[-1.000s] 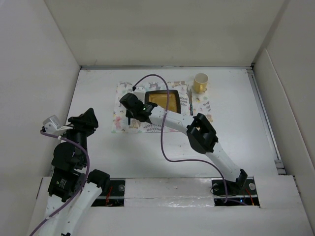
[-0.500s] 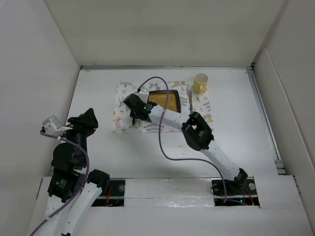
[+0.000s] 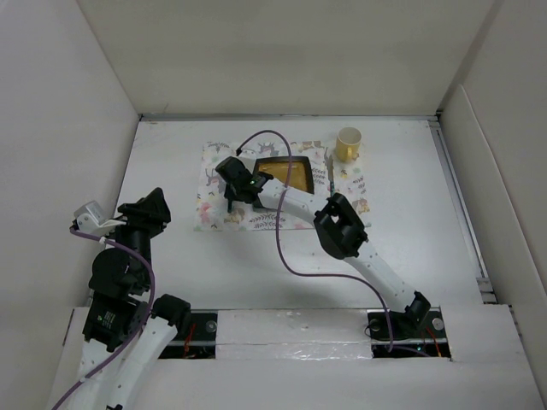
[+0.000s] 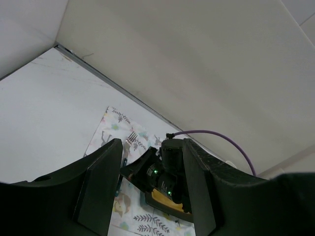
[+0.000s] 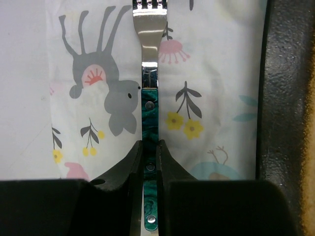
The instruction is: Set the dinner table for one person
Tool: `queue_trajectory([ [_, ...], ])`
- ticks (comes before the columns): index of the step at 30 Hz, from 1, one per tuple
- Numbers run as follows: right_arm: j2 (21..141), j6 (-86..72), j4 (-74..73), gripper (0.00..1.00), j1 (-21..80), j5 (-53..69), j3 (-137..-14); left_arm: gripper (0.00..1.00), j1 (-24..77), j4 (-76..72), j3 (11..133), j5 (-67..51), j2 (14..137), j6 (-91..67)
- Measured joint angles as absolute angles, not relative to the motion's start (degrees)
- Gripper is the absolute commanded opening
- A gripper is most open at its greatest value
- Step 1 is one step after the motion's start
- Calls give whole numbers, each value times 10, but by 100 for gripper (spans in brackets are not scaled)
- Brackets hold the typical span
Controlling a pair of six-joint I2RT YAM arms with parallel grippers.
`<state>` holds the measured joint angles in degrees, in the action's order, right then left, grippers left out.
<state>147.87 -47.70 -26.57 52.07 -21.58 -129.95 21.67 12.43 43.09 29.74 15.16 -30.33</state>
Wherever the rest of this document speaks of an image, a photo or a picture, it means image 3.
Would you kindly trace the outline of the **floral patterned cloth placemat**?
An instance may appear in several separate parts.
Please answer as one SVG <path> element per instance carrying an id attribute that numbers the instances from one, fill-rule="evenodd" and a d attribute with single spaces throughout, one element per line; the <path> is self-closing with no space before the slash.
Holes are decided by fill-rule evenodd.
<path id="1" fill-rule="evenodd" d="M 226 157 L 235 155 L 238 146 L 238 142 L 207 142 L 203 146 L 194 225 L 197 231 L 269 231 L 275 228 L 274 210 L 258 210 L 237 202 L 233 204 L 232 213 L 227 212 L 225 183 L 215 167 Z M 321 197 L 329 194 L 326 161 L 332 155 L 335 191 L 346 196 L 367 228 L 372 225 L 362 161 L 347 164 L 336 161 L 332 148 L 321 140 L 292 141 L 291 153 L 309 158 L 315 194 Z"/>

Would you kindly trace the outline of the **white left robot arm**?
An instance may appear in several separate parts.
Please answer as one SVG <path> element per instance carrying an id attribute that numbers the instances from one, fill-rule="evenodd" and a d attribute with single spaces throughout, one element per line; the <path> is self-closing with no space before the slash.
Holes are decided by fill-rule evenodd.
<path id="1" fill-rule="evenodd" d="M 162 351 L 191 329 L 191 305 L 156 295 L 151 240 L 171 213 L 161 188 L 123 203 L 109 218 L 88 202 L 74 214 L 70 233 L 104 245 L 91 264 L 91 305 L 77 379 L 55 409 L 132 409 Z"/>

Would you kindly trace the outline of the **yellow ceramic mug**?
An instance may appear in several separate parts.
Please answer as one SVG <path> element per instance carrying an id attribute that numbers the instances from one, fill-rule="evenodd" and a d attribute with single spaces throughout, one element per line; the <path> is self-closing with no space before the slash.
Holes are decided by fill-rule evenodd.
<path id="1" fill-rule="evenodd" d="M 355 127 L 344 127 L 338 131 L 335 155 L 343 163 L 350 163 L 359 157 L 362 133 Z"/>

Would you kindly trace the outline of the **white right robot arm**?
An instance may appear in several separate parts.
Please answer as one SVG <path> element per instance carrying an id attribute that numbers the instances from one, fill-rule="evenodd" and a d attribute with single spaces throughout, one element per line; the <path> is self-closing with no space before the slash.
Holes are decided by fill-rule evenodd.
<path id="1" fill-rule="evenodd" d="M 378 255 L 361 218 L 345 196 L 335 193 L 321 197 L 285 186 L 270 174 L 252 173 L 233 156 L 215 171 L 226 183 L 225 198 L 229 202 L 277 208 L 311 224 L 323 250 L 348 263 L 378 291 L 399 336 L 412 337 L 425 328 L 430 302 Z"/>

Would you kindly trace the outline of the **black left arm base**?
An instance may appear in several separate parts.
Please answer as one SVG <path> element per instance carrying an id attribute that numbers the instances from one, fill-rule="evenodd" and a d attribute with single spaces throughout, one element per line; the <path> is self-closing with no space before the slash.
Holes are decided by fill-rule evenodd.
<path id="1" fill-rule="evenodd" d="M 216 356 L 218 312 L 193 310 L 191 323 L 184 336 L 177 336 L 162 351 L 163 360 L 209 360 Z"/>

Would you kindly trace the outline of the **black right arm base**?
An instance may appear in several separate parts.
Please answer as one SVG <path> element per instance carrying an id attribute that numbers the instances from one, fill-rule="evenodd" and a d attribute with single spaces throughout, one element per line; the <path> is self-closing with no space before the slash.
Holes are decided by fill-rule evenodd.
<path id="1" fill-rule="evenodd" d="M 364 333 L 371 339 L 374 359 L 402 358 L 451 358 L 448 337 L 441 310 L 430 310 L 417 328 L 404 324 L 394 313 L 390 314 L 393 346 L 389 351 L 391 337 L 388 331 L 385 311 L 370 309 Z"/>

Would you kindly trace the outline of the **square black yellow plate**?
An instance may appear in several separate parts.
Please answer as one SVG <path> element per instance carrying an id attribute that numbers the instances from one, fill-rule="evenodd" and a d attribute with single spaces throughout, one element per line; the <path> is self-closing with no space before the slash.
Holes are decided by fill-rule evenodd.
<path id="1" fill-rule="evenodd" d="M 259 158 L 254 165 L 253 174 L 259 176 L 270 175 L 272 179 L 266 184 L 269 190 L 280 189 L 281 185 L 289 179 L 288 185 L 291 188 L 309 194 L 315 193 L 312 167 L 309 158 L 306 156 L 293 157 L 291 163 L 289 163 L 288 156 Z"/>

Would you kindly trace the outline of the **knife with patterned handle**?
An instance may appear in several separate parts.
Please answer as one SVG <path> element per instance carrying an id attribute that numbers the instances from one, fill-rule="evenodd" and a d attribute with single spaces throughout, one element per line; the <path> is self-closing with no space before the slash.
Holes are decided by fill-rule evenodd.
<path id="1" fill-rule="evenodd" d="M 329 182 L 329 195 L 333 196 L 335 193 L 335 183 L 334 183 L 334 167 L 333 167 L 333 158 L 332 155 L 329 155 L 326 161 L 327 177 Z"/>

